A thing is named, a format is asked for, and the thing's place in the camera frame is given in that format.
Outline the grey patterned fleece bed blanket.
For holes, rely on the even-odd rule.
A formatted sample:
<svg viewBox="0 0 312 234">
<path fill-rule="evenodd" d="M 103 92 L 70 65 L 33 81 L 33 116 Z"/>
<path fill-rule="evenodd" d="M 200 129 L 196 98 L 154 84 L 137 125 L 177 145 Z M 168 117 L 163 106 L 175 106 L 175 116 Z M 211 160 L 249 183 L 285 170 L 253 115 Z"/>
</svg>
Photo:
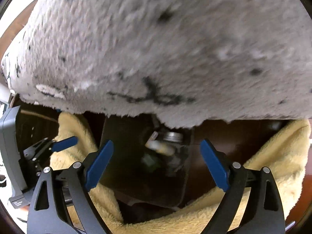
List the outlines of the grey patterned fleece bed blanket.
<svg viewBox="0 0 312 234">
<path fill-rule="evenodd" d="M 71 113 L 311 117 L 311 17 L 300 0 L 38 0 L 1 58 L 27 103 Z"/>
</svg>

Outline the dark cardboard trash box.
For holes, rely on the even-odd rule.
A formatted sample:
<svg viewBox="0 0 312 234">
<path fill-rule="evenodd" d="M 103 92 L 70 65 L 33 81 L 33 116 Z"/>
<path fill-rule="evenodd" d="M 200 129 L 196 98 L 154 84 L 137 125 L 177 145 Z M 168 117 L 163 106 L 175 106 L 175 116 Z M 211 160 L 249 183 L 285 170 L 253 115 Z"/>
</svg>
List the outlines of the dark cardboard trash box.
<svg viewBox="0 0 312 234">
<path fill-rule="evenodd" d="M 125 204 L 181 207 L 215 186 L 200 153 L 202 140 L 208 139 L 232 161 L 244 163 L 286 124 L 286 120 L 206 120 L 192 129 L 178 129 L 185 148 L 166 156 L 145 146 L 154 132 L 162 136 L 167 131 L 152 116 L 108 117 L 102 139 L 113 142 L 114 153 L 101 183 Z"/>
</svg>

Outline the yellow fleece blanket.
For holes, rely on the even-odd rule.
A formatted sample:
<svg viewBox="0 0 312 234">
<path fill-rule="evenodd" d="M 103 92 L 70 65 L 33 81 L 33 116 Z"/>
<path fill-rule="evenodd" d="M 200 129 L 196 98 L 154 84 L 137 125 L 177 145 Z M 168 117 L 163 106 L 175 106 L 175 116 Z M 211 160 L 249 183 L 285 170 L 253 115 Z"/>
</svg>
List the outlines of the yellow fleece blanket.
<svg viewBox="0 0 312 234">
<path fill-rule="evenodd" d="M 52 154 L 50 166 L 53 170 L 68 168 L 76 161 L 81 162 L 87 154 L 96 150 L 91 133 L 77 116 L 63 112 L 59 115 L 58 123 L 56 141 L 71 136 L 78 137 L 80 141 L 76 146 Z M 310 134 L 309 120 L 291 121 L 244 163 L 244 167 L 252 170 L 267 166 L 272 171 L 286 217 L 301 196 Z M 143 223 L 125 224 L 112 189 L 99 184 L 90 192 L 95 208 L 112 233 L 200 233 L 212 218 L 223 195 L 221 189 L 213 188 L 195 202 L 168 216 Z"/>
</svg>

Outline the round pictured metal tin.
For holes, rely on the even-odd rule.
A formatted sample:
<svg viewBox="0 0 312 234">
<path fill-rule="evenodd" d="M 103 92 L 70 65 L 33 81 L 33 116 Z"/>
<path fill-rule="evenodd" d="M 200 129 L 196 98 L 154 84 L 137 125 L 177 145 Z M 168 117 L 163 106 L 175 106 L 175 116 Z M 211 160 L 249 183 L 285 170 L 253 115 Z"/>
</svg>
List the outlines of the round pictured metal tin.
<svg viewBox="0 0 312 234">
<path fill-rule="evenodd" d="M 163 140 L 172 143 L 181 143 L 183 141 L 183 134 L 177 132 L 164 133 Z"/>
</svg>

